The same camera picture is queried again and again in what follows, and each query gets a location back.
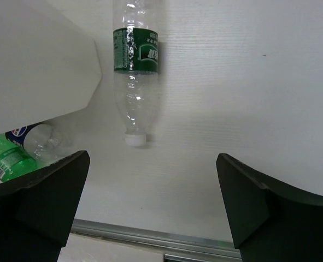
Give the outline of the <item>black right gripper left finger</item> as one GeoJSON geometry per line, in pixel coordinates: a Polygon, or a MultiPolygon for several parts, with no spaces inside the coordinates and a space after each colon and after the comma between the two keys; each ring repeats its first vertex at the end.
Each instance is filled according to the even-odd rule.
{"type": "Polygon", "coordinates": [[[78,151],[0,183],[0,261],[57,261],[66,246],[90,166],[78,151]]]}

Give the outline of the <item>green plastic soda bottle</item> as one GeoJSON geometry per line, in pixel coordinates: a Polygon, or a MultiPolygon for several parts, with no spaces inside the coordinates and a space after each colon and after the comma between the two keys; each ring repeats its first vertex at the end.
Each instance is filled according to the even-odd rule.
{"type": "Polygon", "coordinates": [[[0,181],[7,182],[37,169],[34,158],[22,147],[0,135],[0,181]]]}

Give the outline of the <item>clear bottle blue Pepsi label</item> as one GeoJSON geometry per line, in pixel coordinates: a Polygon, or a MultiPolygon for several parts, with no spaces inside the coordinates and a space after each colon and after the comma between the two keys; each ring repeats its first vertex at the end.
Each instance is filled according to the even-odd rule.
{"type": "Polygon", "coordinates": [[[31,157],[43,164],[56,162],[71,153],[68,136],[55,126],[44,122],[8,131],[5,138],[22,147],[31,157]]]}

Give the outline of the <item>clear bottle dark green label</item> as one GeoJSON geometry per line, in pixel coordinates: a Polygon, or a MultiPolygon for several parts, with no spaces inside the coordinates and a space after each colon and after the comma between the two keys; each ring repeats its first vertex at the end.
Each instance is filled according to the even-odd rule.
{"type": "Polygon", "coordinates": [[[125,142],[143,147],[158,80],[158,1],[113,2],[115,100],[125,142]]]}

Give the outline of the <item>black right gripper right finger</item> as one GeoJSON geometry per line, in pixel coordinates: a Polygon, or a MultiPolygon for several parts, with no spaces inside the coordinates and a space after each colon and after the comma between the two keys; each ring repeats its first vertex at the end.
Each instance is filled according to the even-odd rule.
{"type": "Polygon", "coordinates": [[[323,261],[323,196],[229,154],[216,160],[233,244],[242,261],[323,261]]]}

